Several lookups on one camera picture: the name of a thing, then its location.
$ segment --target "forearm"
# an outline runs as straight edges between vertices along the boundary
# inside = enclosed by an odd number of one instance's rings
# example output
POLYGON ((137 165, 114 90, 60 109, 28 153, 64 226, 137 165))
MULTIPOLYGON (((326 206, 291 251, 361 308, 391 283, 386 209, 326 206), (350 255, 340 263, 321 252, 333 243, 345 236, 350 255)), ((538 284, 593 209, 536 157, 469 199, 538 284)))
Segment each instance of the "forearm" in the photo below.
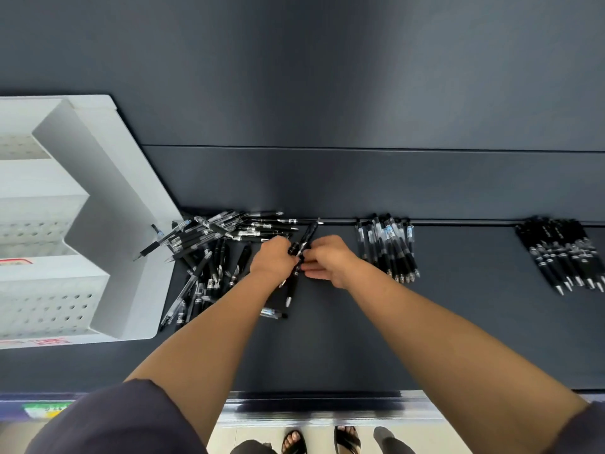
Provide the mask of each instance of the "forearm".
POLYGON ((427 396, 481 452, 538 453, 586 403, 458 315, 361 260, 347 289, 427 396))
POLYGON ((263 273, 247 275, 166 340, 126 380, 150 379, 163 388, 207 444, 246 342, 279 282, 263 273))

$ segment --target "sandal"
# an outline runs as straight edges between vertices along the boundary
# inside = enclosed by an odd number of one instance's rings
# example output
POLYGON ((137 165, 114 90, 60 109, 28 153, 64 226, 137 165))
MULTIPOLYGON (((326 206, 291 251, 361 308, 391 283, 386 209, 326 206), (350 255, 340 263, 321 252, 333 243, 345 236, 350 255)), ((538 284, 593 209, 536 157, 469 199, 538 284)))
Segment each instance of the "sandal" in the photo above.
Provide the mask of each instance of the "sandal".
POLYGON ((284 447, 285 439, 288 438, 288 436, 290 436, 294 432, 297 432, 298 435, 300 435, 300 438, 298 439, 298 441, 295 441, 289 447, 287 447, 285 451, 283 451, 283 454, 307 454, 307 444, 304 442, 303 433, 297 428, 291 430, 284 436, 284 441, 281 442, 282 449, 284 447))
POLYGON ((337 450, 337 454, 339 454, 338 445, 348 449, 352 454, 358 454, 361 450, 361 441, 359 441, 357 436, 344 430, 338 430, 338 427, 334 427, 334 449, 337 450))

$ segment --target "tiled floor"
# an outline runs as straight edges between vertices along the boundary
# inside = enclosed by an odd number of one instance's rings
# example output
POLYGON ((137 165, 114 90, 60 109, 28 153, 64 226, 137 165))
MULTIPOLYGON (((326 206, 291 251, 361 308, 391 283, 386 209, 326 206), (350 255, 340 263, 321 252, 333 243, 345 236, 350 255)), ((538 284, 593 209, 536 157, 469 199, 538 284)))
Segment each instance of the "tiled floor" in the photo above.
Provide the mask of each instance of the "tiled floor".
MULTIPOLYGON (((281 442, 290 427, 215 428, 209 454, 228 454, 239 443, 255 439, 271 443, 279 452, 281 442)), ((374 441, 374 427, 357 427, 363 454, 381 454, 374 441)), ((407 443, 416 454, 470 454, 458 434, 447 422, 406 422, 389 426, 397 438, 407 443)), ((335 454, 333 427, 301 427, 308 454, 335 454)))

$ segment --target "hand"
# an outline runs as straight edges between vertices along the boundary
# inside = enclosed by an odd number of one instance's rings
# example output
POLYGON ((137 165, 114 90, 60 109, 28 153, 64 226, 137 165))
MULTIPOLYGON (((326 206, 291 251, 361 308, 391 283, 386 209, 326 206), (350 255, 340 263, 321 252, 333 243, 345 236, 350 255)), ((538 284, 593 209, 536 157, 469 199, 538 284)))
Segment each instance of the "hand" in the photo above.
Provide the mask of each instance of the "hand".
POLYGON ((282 236, 273 237, 261 245, 250 265, 251 274, 263 274, 278 285, 287 279, 298 258, 288 255, 290 241, 282 236))
POLYGON ((303 254, 301 269, 304 274, 309 278, 329 280, 336 288, 346 288, 349 268, 361 261, 340 236, 320 237, 303 254))

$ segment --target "pile of pens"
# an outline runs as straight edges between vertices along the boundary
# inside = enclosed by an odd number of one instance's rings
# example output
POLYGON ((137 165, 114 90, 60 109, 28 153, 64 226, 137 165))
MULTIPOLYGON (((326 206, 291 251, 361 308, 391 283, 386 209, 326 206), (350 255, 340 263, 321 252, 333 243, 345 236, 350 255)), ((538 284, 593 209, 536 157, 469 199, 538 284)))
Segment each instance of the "pile of pens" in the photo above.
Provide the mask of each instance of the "pile of pens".
POLYGON ((358 220, 359 256, 399 283, 412 283, 420 272, 414 259, 414 227, 389 213, 358 220))
POLYGON ((604 291, 605 266, 579 221, 533 217, 517 225, 516 232, 560 295, 573 286, 604 291))
MULTIPOLYGON (((206 218, 191 215, 180 223, 172 223, 172 230, 164 234, 152 225, 157 234, 155 242, 140 252, 136 259, 143 258, 161 246, 166 246, 172 256, 166 261, 182 259, 189 267, 189 278, 168 312, 162 318, 160 330, 176 319, 176 329, 181 328, 214 304, 218 298, 237 284, 252 256, 251 243, 266 242, 274 236, 291 239, 299 228, 293 224, 307 224, 303 237, 291 245, 289 253, 301 258, 309 244, 319 220, 281 218, 282 212, 237 212, 224 211, 206 218), (232 273, 228 271, 229 242, 246 242, 232 273)), ((298 282, 300 263, 287 284, 286 307, 290 306, 298 282)), ((287 318, 285 312, 263 308, 261 316, 287 318)))

